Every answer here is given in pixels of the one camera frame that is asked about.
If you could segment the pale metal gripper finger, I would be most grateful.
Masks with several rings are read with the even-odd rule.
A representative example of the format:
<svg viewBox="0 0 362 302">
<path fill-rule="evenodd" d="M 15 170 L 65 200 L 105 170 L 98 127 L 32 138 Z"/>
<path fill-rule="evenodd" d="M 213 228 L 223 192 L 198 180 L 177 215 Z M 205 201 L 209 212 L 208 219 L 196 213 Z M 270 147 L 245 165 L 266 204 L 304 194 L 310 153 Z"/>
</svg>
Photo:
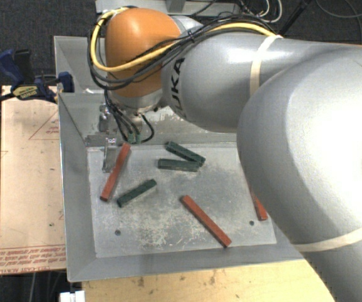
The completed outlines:
<svg viewBox="0 0 362 302">
<path fill-rule="evenodd" d="M 102 171 L 105 173 L 111 172 L 116 161 L 117 142 L 115 138 L 107 138 L 104 143 L 104 155 Z"/>
<path fill-rule="evenodd" d="M 88 135 L 84 139 L 86 146 L 104 146 L 106 137 L 102 135 Z"/>
</svg>

